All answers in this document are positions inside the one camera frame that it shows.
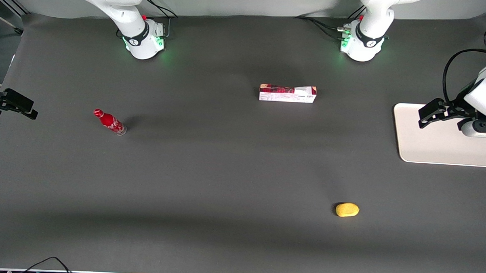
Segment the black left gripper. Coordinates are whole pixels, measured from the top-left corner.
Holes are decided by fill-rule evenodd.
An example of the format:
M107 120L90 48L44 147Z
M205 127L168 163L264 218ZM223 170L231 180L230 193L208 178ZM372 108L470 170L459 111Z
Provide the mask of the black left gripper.
M419 128L423 129L431 123L455 118L475 120L478 116L477 110L465 100L466 95L466 93L459 93L453 100L446 96L447 105L443 99L433 99L421 107L418 110Z

